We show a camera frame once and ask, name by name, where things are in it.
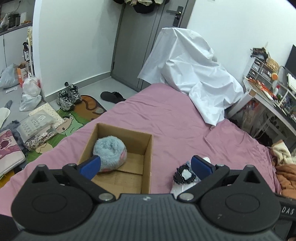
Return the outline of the fluffy grey blue plush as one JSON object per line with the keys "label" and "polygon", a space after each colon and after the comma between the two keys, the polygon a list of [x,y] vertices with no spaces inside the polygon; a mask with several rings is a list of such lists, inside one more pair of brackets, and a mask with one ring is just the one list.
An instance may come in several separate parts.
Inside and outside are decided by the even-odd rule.
{"label": "fluffy grey blue plush", "polygon": [[100,172],[109,172],[118,169],[126,162],[127,149],[122,140],[108,136],[96,141],[93,155],[100,156]]}

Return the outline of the black lace pouch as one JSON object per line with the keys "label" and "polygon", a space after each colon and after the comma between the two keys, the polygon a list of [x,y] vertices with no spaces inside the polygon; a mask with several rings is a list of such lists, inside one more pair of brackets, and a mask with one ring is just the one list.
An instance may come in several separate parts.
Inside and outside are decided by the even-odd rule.
{"label": "black lace pouch", "polygon": [[190,184],[196,179],[196,174],[192,171],[189,162],[176,169],[173,180],[177,184]]}

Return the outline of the brown cardboard box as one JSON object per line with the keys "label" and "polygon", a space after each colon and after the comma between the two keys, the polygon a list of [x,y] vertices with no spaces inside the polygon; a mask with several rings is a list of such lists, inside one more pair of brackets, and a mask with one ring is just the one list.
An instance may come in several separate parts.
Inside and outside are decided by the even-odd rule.
{"label": "brown cardboard box", "polygon": [[153,136],[98,123],[79,164],[92,182],[119,197],[151,192]]}

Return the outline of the clear packaged bedding stack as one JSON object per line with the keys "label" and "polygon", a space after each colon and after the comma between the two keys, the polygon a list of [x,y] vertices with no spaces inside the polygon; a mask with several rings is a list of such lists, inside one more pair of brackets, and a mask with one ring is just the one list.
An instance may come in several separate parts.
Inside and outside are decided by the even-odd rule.
{"label": "clear packaged bedding stack", "polygon": [[50,104],[46,103],[31,111],[16,130],[25,147],[33,151],[54,137],[57,134],[57,128],[64,122]]}

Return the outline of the grey sneaker left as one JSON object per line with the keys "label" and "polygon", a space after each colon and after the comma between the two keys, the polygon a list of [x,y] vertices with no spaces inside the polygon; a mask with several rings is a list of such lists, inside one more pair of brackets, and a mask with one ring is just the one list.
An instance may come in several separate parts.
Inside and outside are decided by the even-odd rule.
{"label": "grey sneaker left", "polygon": [[66,90],[58,92],[56,102],[63,111],[71,111],[74,109],[74,103]]}

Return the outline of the grey sneaker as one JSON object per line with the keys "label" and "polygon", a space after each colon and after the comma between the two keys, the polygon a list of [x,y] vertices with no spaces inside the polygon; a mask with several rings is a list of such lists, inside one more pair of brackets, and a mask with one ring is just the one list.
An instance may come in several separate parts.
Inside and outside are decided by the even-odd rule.
{"label": "grey sneaker", "polygon": [[71,111],[74,109],[74,103],[66,90],[58,92],[56,102],[63,111]]}
{"label": "grey sneaker", "polygon": [[65,82],[66,91],[74,104],[79,104],[82,102],[82,97],[78,92],[78,86],[74,84],[69,84]]}

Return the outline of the pink cartoon cushion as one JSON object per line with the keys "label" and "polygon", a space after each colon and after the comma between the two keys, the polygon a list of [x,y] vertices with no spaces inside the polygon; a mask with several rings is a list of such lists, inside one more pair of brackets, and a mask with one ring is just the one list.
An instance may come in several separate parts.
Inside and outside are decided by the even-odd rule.
{"label": "pink cartoon cushion", "polygon": [[1,176],[25,161],[25,155],[13,137],[11,130],[1,132],[0,155]]}

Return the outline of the cream blanket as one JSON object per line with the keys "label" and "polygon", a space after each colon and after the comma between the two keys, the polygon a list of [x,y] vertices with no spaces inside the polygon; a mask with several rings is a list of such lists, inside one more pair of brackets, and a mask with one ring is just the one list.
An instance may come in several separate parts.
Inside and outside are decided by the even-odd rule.
{"label": "cream blanket", "polygon": [[283,140],[271,146],[271,153],[277,158],[277,165],[295,165],[295,156],[290,153]]}

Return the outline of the grey sneaker right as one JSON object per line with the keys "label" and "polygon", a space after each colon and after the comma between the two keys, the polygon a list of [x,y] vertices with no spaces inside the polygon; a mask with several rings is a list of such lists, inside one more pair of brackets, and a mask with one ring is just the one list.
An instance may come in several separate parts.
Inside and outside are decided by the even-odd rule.
{"label": "grey sneaker right", "polygon": [[69,84],[65,82],[66,91],[74,104],[79,104],[82,102],[82,97],[78,92],[78,86],[74,84]]}

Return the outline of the white desk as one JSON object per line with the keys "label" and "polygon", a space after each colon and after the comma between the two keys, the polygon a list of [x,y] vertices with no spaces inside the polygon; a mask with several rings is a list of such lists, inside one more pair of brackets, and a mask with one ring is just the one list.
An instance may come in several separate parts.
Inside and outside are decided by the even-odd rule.
{"label": "white desk", "polygon": [[256,100],[260,104],[262,104],[266,109],[268,109],[270,112],[272,112],[295,136],[295,128],[293,125],[291,125],[283,116],[283,113],[280,112],[276,108],[276,104],[270,100],[267,100],[267,97],[263,97],[263,95],[258,92],[253,85],[250,83],[248,78],[243,77],[243,85],[245,88],[245,92],[241,99],[236,102],[236,104],[232,105],[227,111],[226,111],[226,117],[231,118],[236,113],[238,113],[247,103],[251,100]]}

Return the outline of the small drawer organizer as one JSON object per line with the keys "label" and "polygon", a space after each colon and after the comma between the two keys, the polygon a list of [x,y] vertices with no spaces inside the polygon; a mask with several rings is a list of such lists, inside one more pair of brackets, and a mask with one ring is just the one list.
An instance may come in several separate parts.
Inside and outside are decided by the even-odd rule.
{"label": "small drawer organizer", "polygon": [[246,64],[243,76],[253,80],[258,80],[267,86],[272,85],[272,71],[265,65],[263,61],[256,57],[250,57]]}

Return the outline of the orange white cardboard box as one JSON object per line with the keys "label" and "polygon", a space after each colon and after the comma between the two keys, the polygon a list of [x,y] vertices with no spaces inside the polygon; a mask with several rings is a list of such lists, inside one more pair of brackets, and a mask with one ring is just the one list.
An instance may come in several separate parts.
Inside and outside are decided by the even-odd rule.
{"label": "orange white cardboard box", "polygon": [[18,74],[18,82],[21,87],[23,87],[23,83],[25,79],[28,77],[28,70],[27,70],[27,64],[26,63],[21,63],[17,68],[16,68],[17,74]]}

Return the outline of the grey plastic bag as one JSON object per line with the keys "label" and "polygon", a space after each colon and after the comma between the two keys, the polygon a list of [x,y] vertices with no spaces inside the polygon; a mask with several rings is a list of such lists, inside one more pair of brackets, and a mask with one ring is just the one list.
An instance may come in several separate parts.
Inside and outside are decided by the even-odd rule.
{"label": "grey plastic bag", "polygon": [[19,84],[16,64],[8,66],[1,74],[0,88],[7,89]]}

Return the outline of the black monitor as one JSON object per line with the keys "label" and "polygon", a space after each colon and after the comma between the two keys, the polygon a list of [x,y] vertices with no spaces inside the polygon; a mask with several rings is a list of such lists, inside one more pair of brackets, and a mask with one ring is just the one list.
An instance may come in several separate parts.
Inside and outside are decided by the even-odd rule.
{"label": "black monitor", "polygon": [[293,45],[290,55],[285,64],[285,70],[293,76],[296,76],[296,46]]}

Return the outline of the grey door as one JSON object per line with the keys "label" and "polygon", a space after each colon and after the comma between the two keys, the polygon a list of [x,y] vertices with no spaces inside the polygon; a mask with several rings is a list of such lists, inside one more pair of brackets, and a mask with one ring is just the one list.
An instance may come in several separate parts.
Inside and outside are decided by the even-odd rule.
{"label": "grey door", "polygon": [[122,4],[112,56],[111,76],[128,87],[141,91],[149,83],[139,79],[156,38],[162,28],[186,28],[195,1],[169,1],[156,6],[152,13],[139,14]]}

